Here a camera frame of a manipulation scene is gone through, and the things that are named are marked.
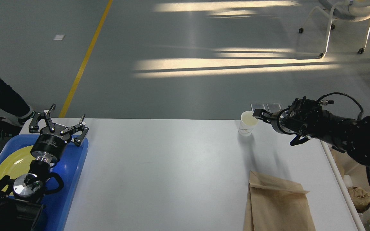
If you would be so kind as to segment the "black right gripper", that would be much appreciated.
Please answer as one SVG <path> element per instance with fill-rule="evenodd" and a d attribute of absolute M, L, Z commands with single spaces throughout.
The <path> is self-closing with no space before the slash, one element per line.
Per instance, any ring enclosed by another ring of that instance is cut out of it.
<path fill-rule="evenodd" d="M 266 111 L 265 109 L 255 109 L 253 111 L 253 117 L 255 117 L 258 120 L 264 121 L 265 123 L 268 123 L 272 125 L 272 128 L 277 133 L 287 134 L 291 135 L 291 130 L 285 128 L 282 126 L 282 120 L 286 117 L 287 112 L 289 111 L 288 108 L 279 110 L 275 113 L 270 113 L 269 111 Z"/>

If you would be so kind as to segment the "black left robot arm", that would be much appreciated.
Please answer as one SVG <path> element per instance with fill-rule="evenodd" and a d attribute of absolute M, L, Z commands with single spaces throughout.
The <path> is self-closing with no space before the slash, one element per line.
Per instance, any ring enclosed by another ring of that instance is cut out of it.
<path fill-rule="evenodd" d="M 53 104 L 37 112 L 28 135 L 17 135 L 0 154 L 0 167 L 15 151 L 31 147 L 33 159 L 18 177 L 0 178 L 0 231 L 62 231 L 88 153 L 82 115 L 66 126 L 53 122 Z"/>

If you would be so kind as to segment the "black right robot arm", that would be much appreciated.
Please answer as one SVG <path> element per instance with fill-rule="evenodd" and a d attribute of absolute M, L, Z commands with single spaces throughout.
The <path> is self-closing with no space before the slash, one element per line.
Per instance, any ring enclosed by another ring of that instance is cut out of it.
<path fill-rule="evenodd" d="M 333 100 L 321 96 L 316 100 L 296 98 L 290 106 L 277 112 L 255 109 L 251 117 L 271 124 L 278 133 L 294 135 L 291 146 L 297 146 L 316 138 L 332 146 L 338 152 L 347 153 L 354 161 L 366 167 L 370 186 L 370 116 L 363 117 L 364 109 L 354 98 L 350 98 L 360 109 L 356 119 L 340 117 L 323 109 Z"/>

